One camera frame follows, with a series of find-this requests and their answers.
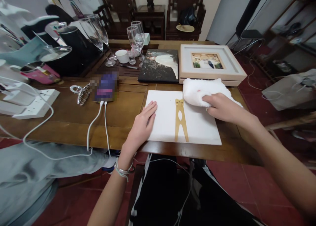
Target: wall socket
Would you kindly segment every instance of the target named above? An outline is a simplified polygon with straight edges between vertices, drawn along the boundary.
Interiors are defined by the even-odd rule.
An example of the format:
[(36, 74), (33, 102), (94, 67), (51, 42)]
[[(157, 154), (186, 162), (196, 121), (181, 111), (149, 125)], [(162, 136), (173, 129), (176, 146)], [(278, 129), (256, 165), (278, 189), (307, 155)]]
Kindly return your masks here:
[[(40, 92), (41, 97), (44, 98), (49, 105), (53, 104), (59, 94), (60, 92), (55, 89), (44, 89)], [(12, 117), (22, 120), (45, 116), (49, 110), (49, 106), (42, 100), (41, 97), (36, 96), (34, 101), (30, 105), (26, 106), (25, 110), (21, 114), (16, 114)]]

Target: dark wooden chair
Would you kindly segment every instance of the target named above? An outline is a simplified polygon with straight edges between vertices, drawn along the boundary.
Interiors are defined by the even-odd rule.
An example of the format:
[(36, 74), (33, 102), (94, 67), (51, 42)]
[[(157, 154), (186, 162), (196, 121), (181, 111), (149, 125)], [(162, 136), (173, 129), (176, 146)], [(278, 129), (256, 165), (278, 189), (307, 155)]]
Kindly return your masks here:
[[(180, 12), (190, 6), (194, 7), (196, 12), (197, 21), (194, 25), (193, 32), (182, 32), (177, 30), (179, 25)], [(177, 21), (170, 21), (171, 12), (177, 12)], [(169, 0), (167, 11), (167, 27), (166, 27), (166, 40), (180, 40), (180, 41), (197, 41), (203, 25), (206, 10), (203, 5), (203, 0)]]
[(133, 12), (137, 10), (135, 0), (103, 0), (94, 14), (103, 20), (110, 39), (128, 39), (126, 28), (133, 21)]

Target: pink cup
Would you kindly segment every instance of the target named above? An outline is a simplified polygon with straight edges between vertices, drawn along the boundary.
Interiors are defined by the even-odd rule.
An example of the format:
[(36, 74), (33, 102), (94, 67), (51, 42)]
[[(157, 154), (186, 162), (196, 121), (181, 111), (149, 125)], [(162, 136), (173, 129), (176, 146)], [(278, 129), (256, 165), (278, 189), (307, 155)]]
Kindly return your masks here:
[[(50, 74), (43, 73), (43, 70), (48, 71)], [(42, 84), (52, 84), (54, 80), (60, 78), (60, 75), (50, 68), (47, 64), (41, 61), (29, 63), (21, 68), (21, 75), (28, 78), (35, 79)]]

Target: bracelet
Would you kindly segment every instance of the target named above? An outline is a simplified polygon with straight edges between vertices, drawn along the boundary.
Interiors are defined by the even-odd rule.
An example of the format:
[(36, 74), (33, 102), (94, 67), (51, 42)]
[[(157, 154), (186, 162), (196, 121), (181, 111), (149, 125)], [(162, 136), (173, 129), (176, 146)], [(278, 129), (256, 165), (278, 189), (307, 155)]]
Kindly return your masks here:
[(135, 167), (133, 166), (133, 162), (132, 162), (132, 165), (129, 167), (128, 171), (125, 171), (123, 169), (119, 169), (119, 164), (118, 164), (118, 159), (116, 159), (116, 163), (114, 165), (114, 168), (115, 170), (118, 172), (118, 174), (121, 176), (121, 177), (125, 177), (127, 179), (127, 182), (128, 182), (128, 174), (131, 174), (133, 172), (135, 172)]

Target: human hand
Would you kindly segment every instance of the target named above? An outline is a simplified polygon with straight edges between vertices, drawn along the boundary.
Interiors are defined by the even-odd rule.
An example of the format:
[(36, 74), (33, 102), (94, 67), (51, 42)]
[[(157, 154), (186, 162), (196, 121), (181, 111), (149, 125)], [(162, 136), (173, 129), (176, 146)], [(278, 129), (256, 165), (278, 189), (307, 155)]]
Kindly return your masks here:
[(149, 138), (154, 125), (157, 103), (151, 101), (142, 112), (135, 117), (135, 121), (125, 143), (122, 146), (121, 155), (125, 154), (133, 158), (138, 148)]
[(212, 105), (207, 109), (207, 112), (219, 120), (231, 122), (244, 128), (259, 121), (255, 115), (234, 103), (222, 93), (206, 95), (202, 99)]

